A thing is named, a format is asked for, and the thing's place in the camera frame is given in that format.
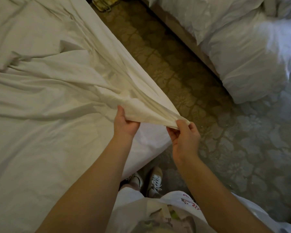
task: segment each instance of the yellow object on floor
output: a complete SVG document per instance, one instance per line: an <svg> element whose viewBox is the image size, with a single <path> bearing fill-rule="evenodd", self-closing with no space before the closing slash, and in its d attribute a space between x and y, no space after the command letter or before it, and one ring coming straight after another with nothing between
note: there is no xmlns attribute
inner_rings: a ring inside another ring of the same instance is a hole
<svg viewBox="0 0 291 233"><path fill-rule="evenodd" d="M111 7L118 4L119 0L92 0L92 3L97 7L101 12L111 11Z"/></svg>

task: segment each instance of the shoe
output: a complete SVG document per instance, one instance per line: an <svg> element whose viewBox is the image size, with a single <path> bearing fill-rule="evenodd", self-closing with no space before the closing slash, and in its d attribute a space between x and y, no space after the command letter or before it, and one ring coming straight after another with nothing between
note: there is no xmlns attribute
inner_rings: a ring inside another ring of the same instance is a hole
<svg viewBox="0 0 291 233"><path fill-rule="evenodd" d="M151 171L150 181L146 192L146 197L152 198L153 195L159 194L162 185L163 171L159 167L154 167Z"/></svg>
<svg viewBox="0 0 291 233"><path fill-rule="evenodd" d="M135 172L130 177L126 178L126 180L129 181L129 183L131 182L136 183L139 186L139 189L141 189L141 187L143 186L143 180L137 172Z"/></svg>

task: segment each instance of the floral carpet pattern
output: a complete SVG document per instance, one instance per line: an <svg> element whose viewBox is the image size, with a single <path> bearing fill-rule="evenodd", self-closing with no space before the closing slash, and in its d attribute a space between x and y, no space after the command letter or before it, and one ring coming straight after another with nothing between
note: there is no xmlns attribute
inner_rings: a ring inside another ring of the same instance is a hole
<svg viewBox="0 0 291 233"><path fill-rule="evenodd" d="M199 155L234 193L277 221L291 218L291 83L240 105L221 82L139 1L120 2L103 22L202 136ZM164 193L188 192L172 150L146 165L163 169Z"/></svg>

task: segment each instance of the person's left arm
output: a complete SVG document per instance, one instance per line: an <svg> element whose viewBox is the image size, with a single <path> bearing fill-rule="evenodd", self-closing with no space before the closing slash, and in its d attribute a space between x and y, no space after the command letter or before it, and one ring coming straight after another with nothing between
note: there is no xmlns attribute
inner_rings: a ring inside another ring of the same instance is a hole
<svg viewBox="0 0 291 233"><path fill-rule="evenodd" d="M39 232L105 232L125 162L140 123L126 121L118 106L114 136L94 164L51 209Z"/></svg>

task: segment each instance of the floor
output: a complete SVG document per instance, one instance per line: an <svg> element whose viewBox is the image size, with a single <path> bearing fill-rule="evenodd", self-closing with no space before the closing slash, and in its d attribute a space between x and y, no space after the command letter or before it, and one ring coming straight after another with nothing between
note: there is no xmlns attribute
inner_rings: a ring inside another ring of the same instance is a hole
<svg viewBox="0 0 291 233"><path fill-rule="evenodd" d="M277 221L291 219L291 83L255 102L235 105L216 76L139 1L98 13L136 61L193 121L199 155L232 192ZM163 193L188 189L171 147L140 170L163 169Z"/></svg>

